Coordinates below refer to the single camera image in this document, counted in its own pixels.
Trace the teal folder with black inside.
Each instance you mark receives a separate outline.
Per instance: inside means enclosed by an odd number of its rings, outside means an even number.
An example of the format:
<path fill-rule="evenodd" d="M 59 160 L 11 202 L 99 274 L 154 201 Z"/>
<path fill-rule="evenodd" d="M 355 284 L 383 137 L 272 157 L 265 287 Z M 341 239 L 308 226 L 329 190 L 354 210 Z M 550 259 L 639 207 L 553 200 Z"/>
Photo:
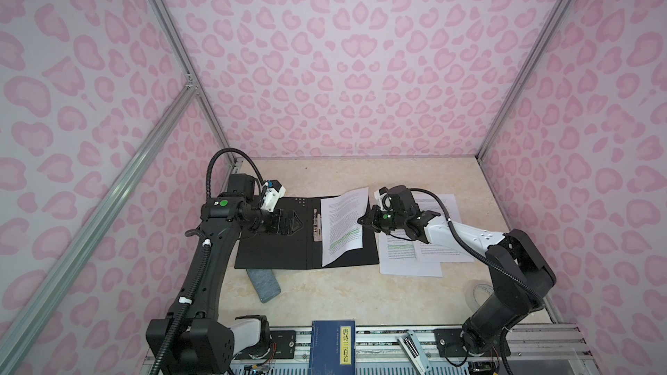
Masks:
<path fill-rule="evenodd" d="M 320 213 L 320 197 L 285 197 L 276 209 L 294 210 L 303 222 L 292 235 L 241 233 L 234 267 L 236 269 L 311 270 L 322 266 L 322 243 L 314 237 L 315 216 Z"/>

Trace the printed paper sheet top highlighted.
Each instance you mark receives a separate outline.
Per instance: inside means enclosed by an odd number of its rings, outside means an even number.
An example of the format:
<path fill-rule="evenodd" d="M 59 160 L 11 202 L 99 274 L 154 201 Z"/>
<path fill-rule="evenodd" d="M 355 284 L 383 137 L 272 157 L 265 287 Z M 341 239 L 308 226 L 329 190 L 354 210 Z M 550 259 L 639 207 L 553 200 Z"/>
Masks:
<path fill-rule="evenodd" d="M 322 266 L 348 251 L 363 248 L 363 228 L 358 219 L 368 207 L 368 188 L 321 199 Z"/>

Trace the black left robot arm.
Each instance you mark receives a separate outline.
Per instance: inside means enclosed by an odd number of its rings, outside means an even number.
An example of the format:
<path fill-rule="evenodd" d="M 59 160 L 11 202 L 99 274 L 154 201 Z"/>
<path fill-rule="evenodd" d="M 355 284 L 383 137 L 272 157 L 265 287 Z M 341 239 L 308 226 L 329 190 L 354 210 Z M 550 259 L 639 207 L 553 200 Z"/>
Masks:
<path fill-rule="evenodd" d="M 167 315 L 146 332 L 155 356 L 153 374 L 224 374 L 241 352 L 272 359 L 275 345 L 263 315 L 243 316 L 230 326 L 218 320 L 222 283 L 234 245 L 244 232 L 292 235 L 302 222 L 277 203 L 286 189 L 277 180 L 257 186 L 254 177 L 231 175 L 226 191 L 208 196 L 200 224 L 186 231 L 198 246 L 186 279 Z"/>

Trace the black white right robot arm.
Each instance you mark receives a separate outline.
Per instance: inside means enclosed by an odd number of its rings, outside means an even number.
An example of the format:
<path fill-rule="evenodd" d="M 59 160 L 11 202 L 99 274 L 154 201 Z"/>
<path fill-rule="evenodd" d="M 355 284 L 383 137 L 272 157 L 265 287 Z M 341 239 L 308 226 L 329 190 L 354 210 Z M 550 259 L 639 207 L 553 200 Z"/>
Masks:
<path fill-rule="evenodd" d="M 493 293 L 462 325 L 454 342 L 468 356 L 491 350 L 507 355 L 507 333 L 529 314 L 545 308 L 557 277 L 533 243 L 519 230 L 492 232 L 453 220 L 434 193 L 413 187 L 383 187 L 377 204 L 358 223 L 375 233 L 405 233 L 408 241 L 456 250 L 489 270 Z"/>

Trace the printed paper sheet bottom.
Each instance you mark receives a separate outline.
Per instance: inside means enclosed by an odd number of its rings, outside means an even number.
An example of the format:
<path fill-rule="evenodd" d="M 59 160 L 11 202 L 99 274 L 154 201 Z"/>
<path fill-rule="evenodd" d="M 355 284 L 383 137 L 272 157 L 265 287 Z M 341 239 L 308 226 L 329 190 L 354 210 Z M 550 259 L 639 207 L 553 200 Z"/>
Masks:
<path fill-rule="evenodd" d="M 418 260 L 415 243 L 403 232 L 377 234 L 380 273 L 392 276 L 440 278 L 439 263 Z"/>

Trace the grey sponge eraser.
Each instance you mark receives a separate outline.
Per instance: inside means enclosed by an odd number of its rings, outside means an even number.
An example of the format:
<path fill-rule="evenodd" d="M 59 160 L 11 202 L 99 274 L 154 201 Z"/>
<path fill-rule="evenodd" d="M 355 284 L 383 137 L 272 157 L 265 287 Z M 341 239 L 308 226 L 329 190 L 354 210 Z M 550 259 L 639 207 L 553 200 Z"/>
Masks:
<path fill-rule="evenodd" d="M 273 270 L 247 269 L 246 273 L 262 304 L 268 303 L 281 294 L 281 287 Z"/>

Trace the white tape roll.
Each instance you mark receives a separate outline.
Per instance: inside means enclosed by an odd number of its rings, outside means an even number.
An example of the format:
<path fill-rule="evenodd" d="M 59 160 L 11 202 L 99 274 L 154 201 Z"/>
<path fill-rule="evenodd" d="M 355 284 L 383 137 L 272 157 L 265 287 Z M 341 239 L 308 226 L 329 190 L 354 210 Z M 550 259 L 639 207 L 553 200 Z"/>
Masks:
<path fill-rule="evenodd" d="M 486 281 L 472 281 L 465 292 L 466 304 L 474 314 L 493 295 L 491 284 Z"/>

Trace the blue book yellow label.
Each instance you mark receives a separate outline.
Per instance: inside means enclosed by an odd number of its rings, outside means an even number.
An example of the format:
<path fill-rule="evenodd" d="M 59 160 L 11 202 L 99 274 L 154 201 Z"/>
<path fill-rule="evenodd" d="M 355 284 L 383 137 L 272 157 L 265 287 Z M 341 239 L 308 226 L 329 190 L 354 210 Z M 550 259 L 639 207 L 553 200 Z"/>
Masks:
<path fill-rule="evenodd" d="M 354 320 L 314 320 L 308 373 L 355 375 L 355 334 Z"/>

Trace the white clip on rail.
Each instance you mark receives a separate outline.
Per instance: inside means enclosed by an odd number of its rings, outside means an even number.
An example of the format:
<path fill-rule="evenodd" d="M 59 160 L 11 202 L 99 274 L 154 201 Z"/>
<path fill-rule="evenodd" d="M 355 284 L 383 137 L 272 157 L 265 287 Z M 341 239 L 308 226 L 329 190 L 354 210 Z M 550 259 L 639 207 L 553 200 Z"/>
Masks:
<path fill-rule="evenodd" d="M 413 330 L 407 330 L 406 333 L 397 338 L 397 340 L 406 354 L 406 357 L 408 357 L 413 368 L 419 375 L 426 375 L 431 371 L 432 366 L 429 359 Z"/>

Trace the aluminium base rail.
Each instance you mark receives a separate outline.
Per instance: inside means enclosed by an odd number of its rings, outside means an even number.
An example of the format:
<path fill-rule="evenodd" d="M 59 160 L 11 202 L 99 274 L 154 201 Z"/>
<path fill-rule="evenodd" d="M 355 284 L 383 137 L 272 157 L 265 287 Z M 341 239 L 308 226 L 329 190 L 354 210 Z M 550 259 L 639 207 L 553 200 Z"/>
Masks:
<path fill-rule="evenodd" d="M 455 345 L 458 326 L 356 326 L 356 374 L 419 374 L 399 344 L 408 331 L 415 334 L 428 360 L 426 374 L 507 374 L 498 347 L 483 356 L 464 358 Z M 230 369 L 212 374 L 309 374 L 311 326 L 273 327 L 277 351 L 262 369 L 259 361 L 238 355 Z M 521 324 L 505 338 L 507 362 L 513 374 L 601 374 L 583 334 L 568 324 Z"/>

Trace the aluminium frame post left rear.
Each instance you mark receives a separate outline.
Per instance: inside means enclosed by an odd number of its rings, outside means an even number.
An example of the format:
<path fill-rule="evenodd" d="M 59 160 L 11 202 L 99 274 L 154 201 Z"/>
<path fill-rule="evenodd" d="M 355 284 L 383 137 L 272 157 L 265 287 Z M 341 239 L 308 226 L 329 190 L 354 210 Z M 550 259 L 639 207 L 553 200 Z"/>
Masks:
<path fill-rule="evenodd" d="M 175 19 L 172 17 L 170 10 L 168 9 L 166 0 L 147 0 L 147 2 L 156 15 L 164 36 L 170 44 L 170 48 L 174 52 L 176 60 L 182 67 L 184 76 L 186 76 L 188 83 L 191 83 L 196 88 L 196 99 L 203 109 L 205 119 L 213 130 L 215 140 L 217 140 L 222 148 L 229 147 L 229 140 L 223 132 L 222 125 L 215 114 L 213 105 L 208 98 L 208 93 L 203 87 L 201 79 L 196 72 L 196 68 L 185 47 L 182 36 L 177 29 Z"/>

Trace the aluminium frame post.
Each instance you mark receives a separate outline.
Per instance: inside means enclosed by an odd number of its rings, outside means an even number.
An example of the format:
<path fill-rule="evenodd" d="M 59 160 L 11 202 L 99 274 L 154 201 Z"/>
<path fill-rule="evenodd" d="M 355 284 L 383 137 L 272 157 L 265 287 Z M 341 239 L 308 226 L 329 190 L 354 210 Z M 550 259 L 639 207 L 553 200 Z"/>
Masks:
<path fill-rule="evenodd" d="M 545 52 L 547 52 L 550 42 L 558 32 L 559 26 L 561 26 L 562 22 L 566 20 L 567 14 L 571 8 L 573 8 L 575 2 L 576 0 L 555 1 L 551 12 L 545 19 L 543 27 L 538 32 L 538 36 L 533 46 L 531 47 L 530 52 L 527 54 L 526 60 L 521 66 L 511 88 L 507 92 L 507 96 L 505 97 L 504 102 L 501 104 L 500 110 L 493 119 L 491 127 L 489 128 L 489 131 L 484 141 L 482 142 L 477 155 L 475 156 L 479 165 L 483 163 L 484 159 L 491 152 L 491 147 L 495 139 L 499 135 L 505 121 L 510 116 L 512 108 L 520 99 L 524 88 L 526 88 L 526 83 L 529 80 L 529 77 L 540 65 L 540 60 L 542 59 L 543 55 L 545 55 Z"/>
<path fill-rule="evenodd" d="M 213 130 L 215 140 L 217 140 L 222 148 L 229 147 L 229 140 L 223 132 L 222 125 L 215 114 L 213 105 L 208 98 L 208 93 L 203 87 L 201 79 L 196 72 L 196 68 L 185 47 L 182 36 L 177 29 L 175 19 L 172 17 L 170 10 L 168 9 L 166 0 L 147 0 L 147 2 L 156 15 L 164 36 L 170 44 L 170 48 L 174 52 L 176 60 L 182 67 L 184 76 L 186 76 L 188 83 L 191 83 L 196 88 L 196 99 L 203 109 L 205 119 Z"/>

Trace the aluminium diagonal frame bar left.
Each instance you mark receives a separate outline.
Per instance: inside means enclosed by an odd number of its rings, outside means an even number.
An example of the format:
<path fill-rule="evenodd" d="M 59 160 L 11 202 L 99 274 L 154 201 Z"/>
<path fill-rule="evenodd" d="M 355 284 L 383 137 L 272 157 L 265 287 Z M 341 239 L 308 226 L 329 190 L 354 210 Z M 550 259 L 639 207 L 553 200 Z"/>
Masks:
<path fill-rule="evenodd" d="M 1 373 L 15 373 L 24 361 L 198 91 L 193 84 L 183 88 L 17 315 L 1 341 Z"/>

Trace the aluminium frame post right rear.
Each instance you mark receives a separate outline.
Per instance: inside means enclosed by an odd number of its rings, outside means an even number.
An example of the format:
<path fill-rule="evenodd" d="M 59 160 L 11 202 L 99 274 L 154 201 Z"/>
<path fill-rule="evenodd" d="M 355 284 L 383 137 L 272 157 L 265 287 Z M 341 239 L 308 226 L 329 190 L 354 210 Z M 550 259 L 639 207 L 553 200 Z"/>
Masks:
<path fill-rule="evenodd" d="M 533 46 L 531 47 L 530 52 L 527 54 L 526 60 L 521 66 L 511 88 L 507 92 L 507 96 L 505 97 L 504 102 L 501 104 L 500 110 L 493 119 L 491 127 L 489 128 L 489 131 L 484 141 L 482 142 L 477 155 L 475 156 L 479 165 L 483 163 L 484 159 L 491 152 L 491 147 L 495 139 L 499 135 L 505 121 L 510 116 L 512 108 L 520 99 L 524 88 L 526 88 L 526 83 L 529 80 L 529 77 L 540 65 L 540 60 L 542 59 L 543 55 L 545 55 L 545 52 L 547 52 L 550 42 L 558 32 L 559 26 L 561 26 L 562 22 L 566 20 L 567 14 L 571 8 L 573 8 L 575 2 L 576 0 L 555 1 L 551 12 L 545 19 L 543 27 L 538 32 L 538 36 Z"/>

